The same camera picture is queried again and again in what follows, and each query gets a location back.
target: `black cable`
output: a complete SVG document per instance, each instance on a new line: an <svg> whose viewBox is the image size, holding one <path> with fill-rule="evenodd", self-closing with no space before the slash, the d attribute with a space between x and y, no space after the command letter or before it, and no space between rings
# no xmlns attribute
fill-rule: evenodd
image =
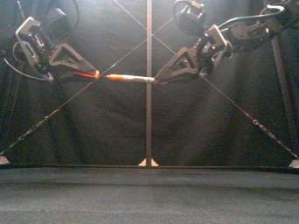
<svg viewBox="0 0 299 224"><path fill-rule="evenodd" d="M279 11L275 13L271 13L271 14L265 14L265 15L256 15L256 16L251 16L251 17L235 17L231 20L228 20L225 23L223 23L219 26L219 28L223 29L225 26L228 26L239 21L249 21L249 20L259 20L259 19L264 19L264 18L273 18L273 17L279 16L285 11L285 8L279 5L268 5L267 8L269 10L279 10Z"/></svg>

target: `black fabric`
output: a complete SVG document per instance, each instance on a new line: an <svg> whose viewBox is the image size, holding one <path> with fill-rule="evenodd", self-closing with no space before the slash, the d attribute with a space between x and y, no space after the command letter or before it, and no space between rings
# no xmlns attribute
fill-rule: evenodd
<svg viewBox="0 0 299 224"><path fill-rule="evenodd" d="M0 170L1 223L296 223L299 176L257 171Z"/></svg>
<svg viewBox="0 0 299 224"><path fill-rule="evenodd" d="M153 74L173 52L197 41L169 21L173 2L153 1ZM207 26L263 9L259 1L201 2ZM53 6L73 24L72 1ZM79 10L79 27L65 41L100 72L145 75L145 1L79 1ZM224 59L207 79L289 145L269 44ZM5 145L88 84L52 85L22 78ZM152 150L159 165L285 166L292 159L203 79L153 86ZM5 155L14 163L137 165L145 158L145 85L100 78Z"/></svg>

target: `marker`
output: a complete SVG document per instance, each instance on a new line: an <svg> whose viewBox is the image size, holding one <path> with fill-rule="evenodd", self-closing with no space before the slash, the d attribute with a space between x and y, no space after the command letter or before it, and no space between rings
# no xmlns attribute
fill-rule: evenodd
<svg viewBox="0 0 299 224"><path fill-rule="evenodd" d="M133 76L128 74L109 74L107 78L112 81L133 81L133 82L143 82L143 83L155 83L155 78L144 77L144 76Z"/></svg>

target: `metal rod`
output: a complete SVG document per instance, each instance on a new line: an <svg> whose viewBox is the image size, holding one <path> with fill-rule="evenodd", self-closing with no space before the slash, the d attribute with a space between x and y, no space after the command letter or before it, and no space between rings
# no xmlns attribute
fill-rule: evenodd
<svg viewBox="0 0 299 224"><path fill-rule="evenodd" d="M147 77L152 77L152 0L147 0ZM152 166L152 85L145 85L145 166Z"/></svg>

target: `black backdrop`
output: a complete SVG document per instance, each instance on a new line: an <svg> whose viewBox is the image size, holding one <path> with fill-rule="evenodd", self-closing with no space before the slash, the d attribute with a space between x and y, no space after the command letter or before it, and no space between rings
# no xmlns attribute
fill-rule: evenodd
<svg viewBox="0 0 299 224"><path fill-rule="evenodd" d="M1 8L1 26L12 20L8 15L14 7L9 2L4 1L6 7ZM22 6L26 15L32 2ZM65 41L99 71L107 71L105 74L145 75L145 1L77 2L80 23ZM173 52L184 46L192 47L197 40L183 34L171 20L173 2L153 1L153 48L148 49L152 51L153 74ZM261 1L199 2L205 5L207 26L257 14L263 9ZM46 5L48 1L40 1L36 19L41 19ZM57 1L53 6L63 9L73 23L77 15L72 1ZM297 39L296 31L291 35ZM293 40L284 34L284 49L295 44ZM292 60L284 58L284 62L295 108L297 51L293 48L289 51L284 53L293 55ZM253 52L224 59L207 79L285 145L293 145L269 43ZM25 78L14 83L18 83L17 76L1 64L2 149L88 85L87 81L52 85ZM152 156L159 165L289 164L289 154L204 79L188 84L153 86L152 99ZM145 158L145 108L144 84L100 78L5 155L14 163L137 165Z"/></svg>

